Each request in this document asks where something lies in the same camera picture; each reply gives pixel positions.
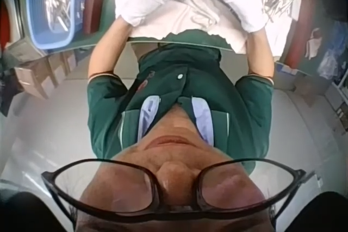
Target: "blue container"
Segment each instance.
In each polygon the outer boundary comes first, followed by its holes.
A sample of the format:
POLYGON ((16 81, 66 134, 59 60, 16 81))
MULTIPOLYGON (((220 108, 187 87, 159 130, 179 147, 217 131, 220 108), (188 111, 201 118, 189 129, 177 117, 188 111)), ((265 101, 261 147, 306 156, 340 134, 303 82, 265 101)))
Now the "blue container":
POLYGON ((67 46, 82 29, 85 0, 26 0, 33 44, 43 50, 67 46))

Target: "nose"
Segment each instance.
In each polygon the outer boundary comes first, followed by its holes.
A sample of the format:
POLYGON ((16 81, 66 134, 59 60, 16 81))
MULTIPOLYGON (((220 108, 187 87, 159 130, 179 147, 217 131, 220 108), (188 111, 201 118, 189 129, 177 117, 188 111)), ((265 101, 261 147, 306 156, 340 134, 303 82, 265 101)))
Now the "nose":
POLYGON ((190 205, 192 185, 198 173, 198 170, 192 170, 179 161, 164 163, 156 177, 163 190, 165 203, 170 206, 190 205))

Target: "white floor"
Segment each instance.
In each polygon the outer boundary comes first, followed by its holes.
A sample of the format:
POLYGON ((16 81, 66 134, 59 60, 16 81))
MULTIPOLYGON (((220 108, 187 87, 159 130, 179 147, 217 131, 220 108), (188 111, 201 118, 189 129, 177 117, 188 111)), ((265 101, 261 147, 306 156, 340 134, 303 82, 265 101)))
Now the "white floor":
MULTIPOLYGON (((123 56, 117 71, 131 84, 137 72, 136 62, 132 58, 134 66, 130 66, 125 59, 123 56), (133 71, 126 74, 124 66, 133 71)), ((50 198, 40 174, 79 159, 94 158, 86 125, 86 65, 86 61, 82 62, 50 100, 42 101, 24 94, 15 97, 10 115, 1 126, 0 178, 35 191, 69 231, 69 221, 50 198)), ((232 81, 247 71, 243 58, 230 58, 227 53, 222 67, 232 81)), ((347 195, 348 139, 342 135, 334 112, 323 97, 318 97, 310 108, 301 97, 276 90, 272 106, 267 158, 295 169, 315 170, 320 179, 311 181, 294 199, 287 210, 288 217, 281 218, 279 223, 278 229, 283 231, 298 210, 320 191, 347 195)))

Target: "shelf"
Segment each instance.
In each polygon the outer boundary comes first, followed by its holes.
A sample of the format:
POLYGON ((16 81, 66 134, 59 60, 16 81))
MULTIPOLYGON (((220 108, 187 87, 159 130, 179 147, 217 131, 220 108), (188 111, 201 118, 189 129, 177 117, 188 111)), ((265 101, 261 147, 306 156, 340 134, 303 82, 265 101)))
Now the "shelf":
POLYGON ((346 104, 348 104, 348 87, 345 87, 344 83, 346 82, 347 78, 348 78, 348 70, 346 71, 341 82, 338 85, 335 83, 332 83, 333 86, 335 86, 335 88, 338 90, 338 92, 340 93, 340 95, 342 96, 342 99, 344 100, 346 104))

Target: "white towel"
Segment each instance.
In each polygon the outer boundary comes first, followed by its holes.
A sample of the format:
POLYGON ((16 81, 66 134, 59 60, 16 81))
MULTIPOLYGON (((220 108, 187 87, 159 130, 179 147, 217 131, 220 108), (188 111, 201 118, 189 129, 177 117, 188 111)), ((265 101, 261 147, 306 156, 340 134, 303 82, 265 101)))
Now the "white towel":
MULTIPOLYGON (((119 17, 127 2, 128 0, 115 0, 116 17, 119 17)), ((274 56, 281 56, 283 52, 290 23, 291 19, 285 24, 285 32, 283 30, 279 32, 280 24, 268 26, 270 28, 268 37, 274 56)), ((179 34, 189 29, 200 29, 209 35, 219 35, 236 53, 245 53, 246 33, 229 7, 219 0, 170 0, 150 14, 143 24, 134 28, 130 36, 161 40, 170 33, 179 34)))

